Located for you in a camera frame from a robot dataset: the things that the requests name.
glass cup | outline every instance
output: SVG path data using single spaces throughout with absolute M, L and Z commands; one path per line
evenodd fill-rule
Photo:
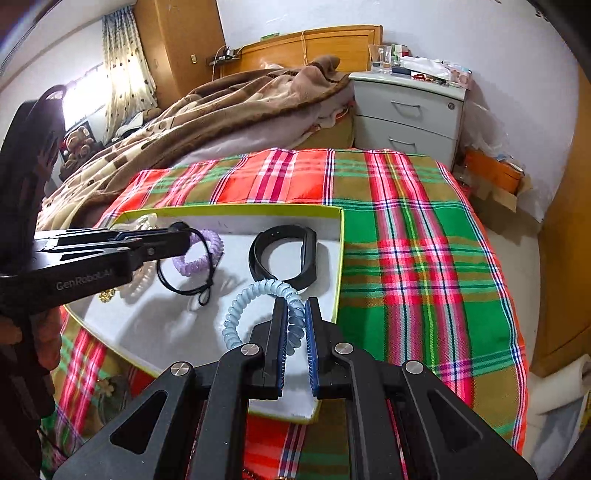
M 390 45 L 368 45 L 368 48 L 371 71 L 390 73 L 392 67 L 392 47 Z

tissue box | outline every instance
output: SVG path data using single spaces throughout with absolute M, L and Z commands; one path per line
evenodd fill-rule
M 457 84 L 460 87 L 465 88 L 466 90 L 470 90 L 472 88 L 472 71 L 462 67 L 460 65 L 456 65 L 453 63 L 446 64 L 446 67 L 449 69 L 450 73 L 452 74 L 450 78 L 451 84 Z

black fitness band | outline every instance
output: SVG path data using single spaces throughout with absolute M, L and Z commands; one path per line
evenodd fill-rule
M 160 280 L 162 285 L 164 285 L 170 291 L 178 293 L 179 295 L 185 295 L 187 297 L 192 297 L 193 295 L 199 294 L 197 301 L 203 307 L 208 304 L 209 299 L 211 298 L 211 289 L 213 287 L 213 274 L 216 272 L 217 265 L 213 265 L 212 253 L 209 251 L 209 247 L 207 246 L 207 240 L 205 240 L 203 234 L 195 228 L 187 228 L 187 230 L 197 235 L 199 239 L 202 241 L 203 246 L 205 247 L 205 252 L 207 254 L 207 263 L 209 266 L 209 272 L 207 273 L 207 280 L 205 281 L 205 283 L 200 287 L 192 288 L 191 290 L 179 290 L 177 288 L 174 288 L 170 283 L 168 283 L 168 280 L 164 278 L 164 274 L 162 273 L 162 267 L 160 265 L 160 260 L 156 261 L 156 274 L 158 275 L 158 279 Z
M 279 280 L 269 273 L 261 263 L 262 253 L 269 245 L 278 240 L 293 238 L 302 240 L 300 249 L 301 272 L 298 276 L 283 280 L 297 291 L 304 290 L 316 281 L 316 232 L 312 228 L 297 225 L 279 225 L 259 233 L 248 252 L 248 266 L 255 281 Z

plastic bag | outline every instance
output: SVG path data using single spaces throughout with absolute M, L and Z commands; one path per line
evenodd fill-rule
M 463 148 L 472 147 L 497 158 L 508 152 L 509 135 L 494 113 L 467 100 L 464 103 L 464 127 L 460 143 Z
M 402 57 L 400 59 L 400 65 L 406 69 L 414 72 L 426 73 L 433 77 L 437 77 L 443 80 L 451 80 L 452 74 L 448 68 L 440 62 L 425 58 L 415 57 Z

orange box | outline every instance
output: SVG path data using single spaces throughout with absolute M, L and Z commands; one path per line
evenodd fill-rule
M 517 171 L 510 165 L 496 161 L 484 155 L 480 150 L 468 148 L 466 150 L 466 165 L 474 175 L 487 179 L 497 187 L 515 194 L 523 173 Z

